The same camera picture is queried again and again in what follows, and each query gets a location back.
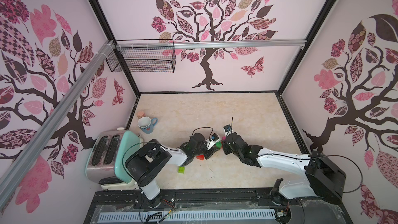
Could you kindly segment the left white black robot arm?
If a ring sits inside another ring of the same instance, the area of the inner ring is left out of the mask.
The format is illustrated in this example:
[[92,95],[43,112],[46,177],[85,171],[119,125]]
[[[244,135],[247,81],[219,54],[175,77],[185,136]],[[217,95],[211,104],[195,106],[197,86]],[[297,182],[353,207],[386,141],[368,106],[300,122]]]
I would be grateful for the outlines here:
[[179,167],[189,165],[197,156],[209,159],[221,148],[221,138],[212,134],[209,139],[194,133],[188,142],[179,148],[171,149],[153,139],[130,155],[124,162],[124,168],[137,183],[149,201],[158,197],[161,192],[155,178],[167,164]]

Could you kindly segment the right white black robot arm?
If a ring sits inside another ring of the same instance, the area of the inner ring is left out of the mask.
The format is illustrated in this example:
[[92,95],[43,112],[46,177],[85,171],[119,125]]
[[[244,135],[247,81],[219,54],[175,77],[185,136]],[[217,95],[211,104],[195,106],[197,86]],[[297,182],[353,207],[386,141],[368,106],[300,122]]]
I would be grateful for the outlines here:
[[258,145],[248,145],[232,130],[225,130],[227,153],[233,153],[241,163],[258,168],[274,168],[300,176],[300,179],[277,180],[274,194],[292,200],[318,197],[331,204],[340,204],[344,194],[346,174],[326,155],[314,151],[295,155],[273,151]]

